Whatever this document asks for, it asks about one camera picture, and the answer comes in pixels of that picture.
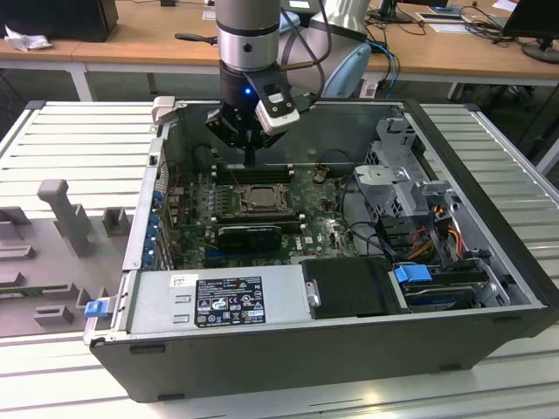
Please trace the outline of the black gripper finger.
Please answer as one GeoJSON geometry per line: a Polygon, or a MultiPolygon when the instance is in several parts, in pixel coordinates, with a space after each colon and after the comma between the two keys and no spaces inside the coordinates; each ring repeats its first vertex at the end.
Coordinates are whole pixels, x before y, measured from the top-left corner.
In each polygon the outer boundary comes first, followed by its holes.
{"type": "Polygon", "coordinates": [[[253,168],[256,164],[256,152],[261,148],[270,148],[280,139],[280,134],[268,135],[263,130],[251,130],[249,132],[249,167],[253,168]]]}
{"type": "Polygon", "coordinates": [[[252,120],[238,108],[218,108],[207,114],[205,126],[225,145],[244,153],[244,166],[255,165],[255,132],[252,120]]]}

